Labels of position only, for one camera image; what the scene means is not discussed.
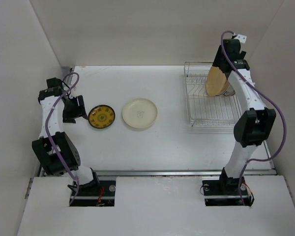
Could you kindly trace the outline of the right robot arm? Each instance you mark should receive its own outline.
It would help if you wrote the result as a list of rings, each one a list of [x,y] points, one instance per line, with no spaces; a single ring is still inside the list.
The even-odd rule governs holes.
[[[248,160],[269,137],[276,118],[275,110],[268,109],[255,91],[244,56],[239,39],[223,39],[213,62],[233,87],[242,111],[234,126],[235,147],[217,182],[219,195],[239,195]]]

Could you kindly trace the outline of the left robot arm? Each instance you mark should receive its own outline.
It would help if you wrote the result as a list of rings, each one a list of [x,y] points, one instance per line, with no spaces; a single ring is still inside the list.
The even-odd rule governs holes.
[[[49,176],[69,176],[89,195],[100,190],[100,182],[92,168],[82,166],[77,148],[65,133],[65,123],[75,123],[77,118],[87,118],[81,95],[72,95],[72,87],[64,80],[50,78],[47,88],[41,90],[38,102],[42,108],[42,128],[39,138],[32,142],[32,149],[42,169]]]

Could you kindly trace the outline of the white patterned plate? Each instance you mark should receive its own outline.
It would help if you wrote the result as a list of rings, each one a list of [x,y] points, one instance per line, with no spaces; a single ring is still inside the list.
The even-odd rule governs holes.
[[[234,95],[235,91],[231,84],[225,83],[225,85],[222,87],[221,91],[218,93],[217,96],[232,96]]]

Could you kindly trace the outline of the small brown plate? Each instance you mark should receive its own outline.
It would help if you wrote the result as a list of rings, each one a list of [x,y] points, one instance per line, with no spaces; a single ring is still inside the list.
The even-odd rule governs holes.
[[[88,113],[88,123],[95,129],[104,129],[113,124],[116,114],[108,105],[98,105]]]

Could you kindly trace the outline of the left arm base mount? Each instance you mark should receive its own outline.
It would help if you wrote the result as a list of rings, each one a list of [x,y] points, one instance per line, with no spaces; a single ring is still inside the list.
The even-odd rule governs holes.
[[[71,190],[70,207],[114,207],[116,181],[101,180],[100,183],[81,185],[76,197],[76,184],[68,185]]]

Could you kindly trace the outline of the yellow wooden plate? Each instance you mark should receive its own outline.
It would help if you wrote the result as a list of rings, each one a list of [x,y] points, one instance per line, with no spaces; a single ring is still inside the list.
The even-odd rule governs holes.
[[[224,92],[229,85],[226,75],[215,66],[212,66],[208,72],[206,80],[206,92],[209,96],[217,96]]]

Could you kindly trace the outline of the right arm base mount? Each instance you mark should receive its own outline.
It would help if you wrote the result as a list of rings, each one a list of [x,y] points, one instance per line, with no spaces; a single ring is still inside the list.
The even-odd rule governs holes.
[[[201,190],[207,207],[248,206],[255,201],[248,187],[242,183],[238,190],[239,180],[229,182],[219,179],[202,180]]]

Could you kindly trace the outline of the cream white plate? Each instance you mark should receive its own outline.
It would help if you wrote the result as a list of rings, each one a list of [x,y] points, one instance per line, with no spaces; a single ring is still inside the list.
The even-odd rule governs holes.
[[[136,98],[127,102],[122,109],[124,122],[135,129],[150,128],[158,116],[157,106],[146,98]]]

